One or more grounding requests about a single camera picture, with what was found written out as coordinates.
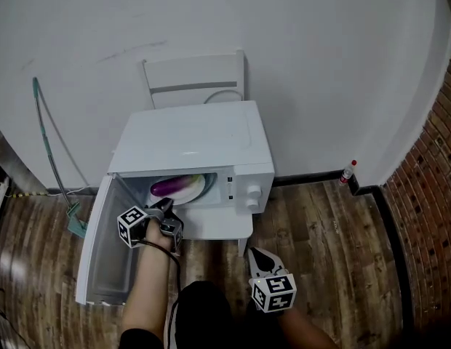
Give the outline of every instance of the apriltag cube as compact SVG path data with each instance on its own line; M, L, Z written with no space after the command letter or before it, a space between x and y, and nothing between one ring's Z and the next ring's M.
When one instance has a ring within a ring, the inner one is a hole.
M292 274L252 280L252 299L265 313L291 308L296 294L297 286Z
M147 217L148 215L137 206L133 206L117 217L119 236L130 248L142 246L141 243L134 242L134 240L137 240L135 229L137 225L141 225Z

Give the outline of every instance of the microwave button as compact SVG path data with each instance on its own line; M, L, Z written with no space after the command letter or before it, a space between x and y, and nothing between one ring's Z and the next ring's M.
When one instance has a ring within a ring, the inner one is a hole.
M258 203L257 199L247 199L247 208L252 211L252 212L256 212L257 210L259 210L260 208L260 204Z
M247 189L248 198L258 199L261 197L261 187L259 185L250 185Z

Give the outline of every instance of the person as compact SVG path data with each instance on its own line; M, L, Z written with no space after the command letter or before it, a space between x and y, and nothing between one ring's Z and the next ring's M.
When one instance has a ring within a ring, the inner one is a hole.
M170 250L172 241L152 219L146 240ZM143 247L135 283L124 308L119 349L164 347L170 258ZM224 294L211 282L195 281L182 290L175 319L177 348L336 349L321 329L297 309L276 316L257 310L251 300L242 327L237 327Z

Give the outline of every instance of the purple eggplant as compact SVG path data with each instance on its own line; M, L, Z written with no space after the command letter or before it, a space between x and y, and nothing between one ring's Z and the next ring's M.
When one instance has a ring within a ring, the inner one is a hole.
M168 196L173 193L177 193L179 190L186 188L187 186L198 180L199 174L187 174L185 176L173 177L167 180L159 181L151 186L150 192L154 196Z

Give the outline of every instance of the plate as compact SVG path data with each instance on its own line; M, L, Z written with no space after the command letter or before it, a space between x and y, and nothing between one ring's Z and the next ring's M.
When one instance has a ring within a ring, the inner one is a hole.
M150 193L150 201L151 201L151 203L157 203L161 199L167 197L167 198L174 199L175 206L180 206L181 204L185 204L185 203L188 203L189 201L193 201L198 196L200 196L204 190L205 185L206 185L206 180L204 179L204 176L201 174L201 175L199 175L198 180L196 180L193 184L189 185L188 187L186 187L182 190L179 190L177 193L172 193L168 196L155 196Z

